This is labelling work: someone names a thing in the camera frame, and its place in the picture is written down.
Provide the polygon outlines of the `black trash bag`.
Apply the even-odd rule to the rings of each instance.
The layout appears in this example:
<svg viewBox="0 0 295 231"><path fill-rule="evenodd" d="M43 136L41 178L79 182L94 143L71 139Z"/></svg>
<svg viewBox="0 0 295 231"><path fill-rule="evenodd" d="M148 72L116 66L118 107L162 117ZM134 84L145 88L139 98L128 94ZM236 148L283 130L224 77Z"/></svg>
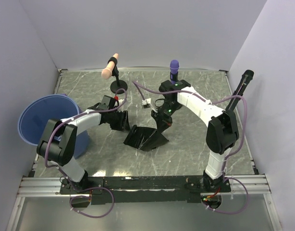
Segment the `black trash bag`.
<svg viewBox="0 0 295 231"><path fill-rule="evenodd" d="M155 128L133 125L123 143L135 149L148 152L168 142L169 140Z"/></svg>

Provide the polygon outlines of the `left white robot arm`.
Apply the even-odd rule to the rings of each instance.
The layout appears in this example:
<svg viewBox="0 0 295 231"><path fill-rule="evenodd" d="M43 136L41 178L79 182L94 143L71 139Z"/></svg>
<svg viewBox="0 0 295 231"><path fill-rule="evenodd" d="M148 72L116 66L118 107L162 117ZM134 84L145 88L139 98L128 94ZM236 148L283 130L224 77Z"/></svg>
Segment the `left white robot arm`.
<svg viewBox="0 0 295 231"><path fill-rule="evenodd" d="M77 193L86 192L88 173L74 157L76 138L102 124L109 124L112 130L130 130L128 112L121 111L125 103L126 99L105 95L101 102L78 115L48 120L37 145L37 154L44 158L45 167L58 169Z"/></svg>

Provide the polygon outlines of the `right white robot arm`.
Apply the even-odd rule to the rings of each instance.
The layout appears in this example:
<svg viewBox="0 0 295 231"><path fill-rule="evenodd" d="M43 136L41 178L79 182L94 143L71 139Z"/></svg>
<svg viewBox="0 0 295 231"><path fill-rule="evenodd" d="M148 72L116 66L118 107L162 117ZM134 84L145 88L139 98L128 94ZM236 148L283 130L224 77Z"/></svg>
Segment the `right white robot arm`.
<svg viewBox="0 0 295 231"><path fill-rule="evenodd" d="M188 108L207 126L206 144L209 148L208 164L204 170L204 188L213 192L224 181L224 169L232 148L239 139L234 112L235 104L222 109L200 95L187 81L161 83L154 94L163 95L164 103L153 110L151 116L162 133L172 125L172 115L181 107Z"/></svg>

